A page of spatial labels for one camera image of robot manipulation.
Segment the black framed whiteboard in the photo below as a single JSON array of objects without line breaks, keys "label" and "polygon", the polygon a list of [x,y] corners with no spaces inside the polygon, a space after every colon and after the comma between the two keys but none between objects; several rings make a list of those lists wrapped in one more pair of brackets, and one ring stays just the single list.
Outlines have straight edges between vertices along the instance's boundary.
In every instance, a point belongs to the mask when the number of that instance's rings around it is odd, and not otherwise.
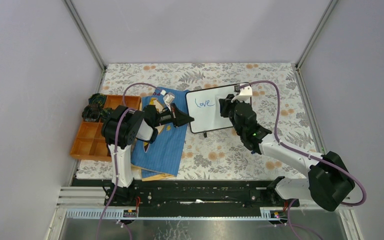
[{"label": "black framed whiteboard", "polygon": [[227,98],[229,94],[236,96],[238,92],[235,88],[247,84],[247,82],[239,82],[186,93],[188,115],[194,118],[190,123],[190,131],[193,134],[199,134],[231,128],[233,124],[230,119],[221,116],[219,100]]}]

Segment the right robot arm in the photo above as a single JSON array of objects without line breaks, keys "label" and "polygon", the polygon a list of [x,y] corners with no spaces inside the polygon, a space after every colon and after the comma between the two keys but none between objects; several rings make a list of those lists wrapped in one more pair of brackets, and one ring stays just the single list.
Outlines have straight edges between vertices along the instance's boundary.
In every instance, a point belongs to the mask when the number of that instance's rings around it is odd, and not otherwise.
[{"label": "right robot arm", "polygon": [[330,151],[326,154],[306,152],[303,148],[282,142],[274,132],[257,122],[252,106],[235,99],[233,94],[219,99],[220,115],[228,118],[244,147],[253,154],[279,160],[305,175],[305,179],[278,177],[267,191],[273,206],[289,199],[306,199],[333,212],[355,188],[342,159]]}]

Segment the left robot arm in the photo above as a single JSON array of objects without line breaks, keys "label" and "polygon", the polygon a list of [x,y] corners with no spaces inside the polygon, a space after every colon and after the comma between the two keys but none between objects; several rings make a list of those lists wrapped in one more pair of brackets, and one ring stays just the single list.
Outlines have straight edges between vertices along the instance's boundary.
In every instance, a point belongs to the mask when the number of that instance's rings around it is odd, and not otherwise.
[{"label": "left robot arm", "polygon": [[135,200],[134,180],[131,170],[131,148],[136,140],[152,144],[158,136],[157,127],[172,124],[182,127],[195,119],[181,111],[175,103],[163,110],[155,105],[146,105],[136,110],[119,105],[103,122],[101,135],[105,139],[112,161],[111,195],[124,206]]}]

